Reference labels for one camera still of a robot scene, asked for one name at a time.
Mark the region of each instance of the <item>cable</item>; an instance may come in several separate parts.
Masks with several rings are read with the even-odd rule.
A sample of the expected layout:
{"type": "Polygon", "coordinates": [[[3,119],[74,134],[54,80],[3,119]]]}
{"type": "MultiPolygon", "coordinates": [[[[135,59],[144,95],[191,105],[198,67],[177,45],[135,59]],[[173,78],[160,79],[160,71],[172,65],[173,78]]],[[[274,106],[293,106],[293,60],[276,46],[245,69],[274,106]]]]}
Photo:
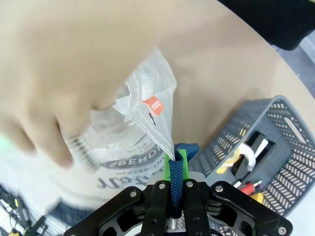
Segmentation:
{"type": "Polygon", "coordinates": [[[13,230],[15,230],[15,227],[16,227],[16,225],[18,224],[18,222],[15,220],[15,225],[14,225],[14,227],[12,226],[12,222],[11,222],[11,219],[12,219],[12,213],[10,213],[10,219],[9,219],[9,221],[10,221],[10,226],[11,226],[11,232],[10,233],[12,233],[13,232],[13,230]]]}
{"type": "Polygon", "coordinates": [[[47,233],[47,234],[49,234],[51,236],[51,234],[49,232],[47,232],[47,230],[48,230],[48,226],[44,225],[43,232],[40,234],[40,236],[44,236],[44,233],[47,233]]]}

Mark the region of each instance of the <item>floor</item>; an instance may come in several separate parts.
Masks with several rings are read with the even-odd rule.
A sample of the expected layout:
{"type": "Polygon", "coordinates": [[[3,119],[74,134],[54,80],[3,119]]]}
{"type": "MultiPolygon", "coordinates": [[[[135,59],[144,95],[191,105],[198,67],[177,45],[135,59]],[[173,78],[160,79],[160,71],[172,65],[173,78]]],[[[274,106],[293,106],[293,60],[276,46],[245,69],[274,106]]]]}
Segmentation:
{"type": "Polygon", "coordinates": [[[315,98],[315,64],[301,46],[293,51],[273,47],[301,79],[315,98]]]}
{"type": "MultiPolygon", "coordinates": [[[[315,98],[315,50],[301,43],[293,51],[284,51],[273,47],[301,79],[305,87],[315,98]]],[[[293,224],[291,236],[314,235],[315,188],[313,187],[302,202],[287,217],[293,224]]]]}

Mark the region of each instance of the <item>red object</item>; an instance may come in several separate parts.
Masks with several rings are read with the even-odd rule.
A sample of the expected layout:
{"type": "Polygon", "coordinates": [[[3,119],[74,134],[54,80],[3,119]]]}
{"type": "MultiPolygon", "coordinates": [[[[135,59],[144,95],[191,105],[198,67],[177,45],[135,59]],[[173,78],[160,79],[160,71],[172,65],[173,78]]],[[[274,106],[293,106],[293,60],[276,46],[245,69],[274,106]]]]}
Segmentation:
{"type": "Polygon", "coordinates": [[[158,117],[161,112],[164,110],[164,105],[157,97],[150,97],[149,99],[143,101],[142,103],[146,104],[149,108],[151,114],[155,117],[158,117]]]}
{"type": "Polygon", "coordinates": [[[245,187],[243,187],[243,188],[241,188],[241,191],[243,192],[243,193],[245,193],[246,195],[250,195],[250,194],[252,194],[253,192],[255,192],[255,187],[256,186],[258,186],[258,185],[260,185],[261,184],[261,181],[259,181],[259,182],[257,182],[257,183],[254,183],[254,184],[252,184],[252,183],[247,183],[246,185],[245,185],[245,187]]]}

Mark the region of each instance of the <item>green object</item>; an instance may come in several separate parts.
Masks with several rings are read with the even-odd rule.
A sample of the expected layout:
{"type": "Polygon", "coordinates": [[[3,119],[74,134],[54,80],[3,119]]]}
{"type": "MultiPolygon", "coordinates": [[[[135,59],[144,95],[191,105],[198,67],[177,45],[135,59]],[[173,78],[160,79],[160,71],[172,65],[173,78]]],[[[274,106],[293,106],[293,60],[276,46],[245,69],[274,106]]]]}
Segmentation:
{"type": "MultiPolygon", "coordinates": [[[[187,154],[185,149],[178,149],[179,154],[182,156],[183,168],[184,168],[184,180],[189,179],[189,171],[188,171],[188,163],[187,163],[187,154]]],[[[169,155],[165,154],[164,157],[164,172],[163,172],[163,180],[171,181],[171,173],[169,171],[169,163],[168,161],[171,160],[169,155]]]]}

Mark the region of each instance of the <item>yellow object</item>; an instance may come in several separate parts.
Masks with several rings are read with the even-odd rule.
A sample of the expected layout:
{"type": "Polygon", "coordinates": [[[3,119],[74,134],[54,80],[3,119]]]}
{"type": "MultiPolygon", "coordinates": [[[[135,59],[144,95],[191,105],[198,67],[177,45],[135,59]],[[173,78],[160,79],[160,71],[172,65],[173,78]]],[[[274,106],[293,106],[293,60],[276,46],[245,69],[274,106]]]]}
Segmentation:
{"type": "Polygon", "coordinates": [[[251,195],[251,198],[255,199],[259,203],[262,203],[262,201],[264,200],[264,195],[262,193],[256,193],[254,195],[251,195]]]}
{"type": "Polygon", "coordinates": [[[223,174],[227,168],[230,166],[233,166],[235,162],[240,159],[240,151],[239,149],[236,149],[235,152],[231,155],[229,159],[227,159],[218,169],[217,169],[217,174],[223,174]]]}
{"type": "Polygon", "coordinates": [[[16,207],[19,207],[18,200],[17,200],[17,199],[14,199],[14,202],[15,202],[15,206],[16,206],[16,207]]]}

